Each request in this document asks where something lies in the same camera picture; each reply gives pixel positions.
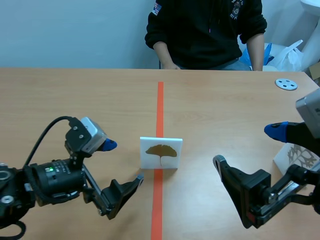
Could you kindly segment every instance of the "white box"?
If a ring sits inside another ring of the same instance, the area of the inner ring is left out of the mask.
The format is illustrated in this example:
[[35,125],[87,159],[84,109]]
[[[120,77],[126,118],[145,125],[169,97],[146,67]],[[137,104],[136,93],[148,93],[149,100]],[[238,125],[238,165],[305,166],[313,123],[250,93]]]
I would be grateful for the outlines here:
[[181,138],[140,137],[142,169],[177,169],[183,140]]
[[320,160],[312,151],[296,144],[286,143],[274,157],[274,162],[284,175],[287,169],[293,164],[310,170],[317,165]]

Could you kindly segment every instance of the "white round disc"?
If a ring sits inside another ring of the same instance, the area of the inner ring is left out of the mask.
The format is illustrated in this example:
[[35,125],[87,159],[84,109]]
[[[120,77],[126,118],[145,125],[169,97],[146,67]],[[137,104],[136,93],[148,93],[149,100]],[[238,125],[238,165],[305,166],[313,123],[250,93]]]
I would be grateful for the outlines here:
[[279,78],[275,80],[275,85],[277,85],[281,89],[289,91],[296,90],[298,88],[296,82],[286,78]]

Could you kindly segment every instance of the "hand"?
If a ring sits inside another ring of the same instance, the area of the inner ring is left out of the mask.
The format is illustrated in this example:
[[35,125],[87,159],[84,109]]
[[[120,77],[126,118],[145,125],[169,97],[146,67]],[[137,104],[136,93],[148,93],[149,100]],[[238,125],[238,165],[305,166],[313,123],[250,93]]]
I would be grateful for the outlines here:
[[173,62],[169,63],[169,64],[163,64],[162,65],[163,69],[173,69],[173,70],[179,70],[180,67],[178,67],[177,65],[175,65]]

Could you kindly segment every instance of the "black cable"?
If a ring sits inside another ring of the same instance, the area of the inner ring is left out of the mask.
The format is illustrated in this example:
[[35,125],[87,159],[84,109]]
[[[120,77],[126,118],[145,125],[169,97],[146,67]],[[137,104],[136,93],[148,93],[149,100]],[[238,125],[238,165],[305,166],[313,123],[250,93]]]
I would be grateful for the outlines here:
[[33,149],[31,150],[28,158],[25,161],[25,164],[23,166],[23,170],[26,174],[26,177],[34,191],[34,193],[45,203],[48,204],[62,204],[65,203],[67,201],[70,201],[72,199],[76,199],[77,197],[79,197],[79,193],[77,192],[75,195],[69,196],[69,197],[65,197],[65,198],[54,198],[54,197],[49,197],[46,196],[41,189],[38,187],[36,179],[33,175],[32,169],[31,167],[29,167],[29,163],[32,159],[32,157],[34,156],[35,152],[37,151],[41,141],[44,139],[45,135],[49,132],[49,130],[58,122],[62,121],[62,120],[68,120],[71,121],[73,119],[73,117],[71,116],[60,116],[58,118],[56,118],[55,120],[53,120],[46,128],[45,130],[42,132],[42,134],[40,135],[39,139],[36,141]]
[[21,228],[21,232],[15,236],[0,236],[0,240],[19,240],[23,237],[23,235],[25,235],[27,227],[22,221],[17,221],[14,223],[14,225],[17,225],[19,228]]
[[44,130],[44,131],[42,132],[42,134],[40,135],[39,139],[36,141],[33,149],[31,150],[28,158],[27,158],[26,161],[25,161],[24,166],[29,165],[29,163],[30,163],[31,159],[33,158],[35,152],[37,151],[37,149],[38,149],[41,141],[44,139],[45,135],[49,132],[49,130],[50,130],[56,123],[58,123],[58,122],[60,122],[60,121],[62,121],[62,120],[69,120],[69,121],[70,121],[71,119],[72,119],[71,116],[60,116],[60,117],[56,118],[55,120],[53,120],[53,121],[45,128],[45,130]]

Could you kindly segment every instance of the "jeans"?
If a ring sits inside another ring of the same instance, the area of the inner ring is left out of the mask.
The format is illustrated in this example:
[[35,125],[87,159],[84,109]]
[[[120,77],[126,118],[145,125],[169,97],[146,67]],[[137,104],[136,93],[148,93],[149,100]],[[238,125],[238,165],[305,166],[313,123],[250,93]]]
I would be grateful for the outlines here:
[[216,67],[213,67],[213,68],[209,68],[208,70],[222,70],[222,71],[251,71],[251,68],[239,61],[238,59],[235,59],[235,60],[232,60],[232,61],[228,61],[220,66],[216,66]]

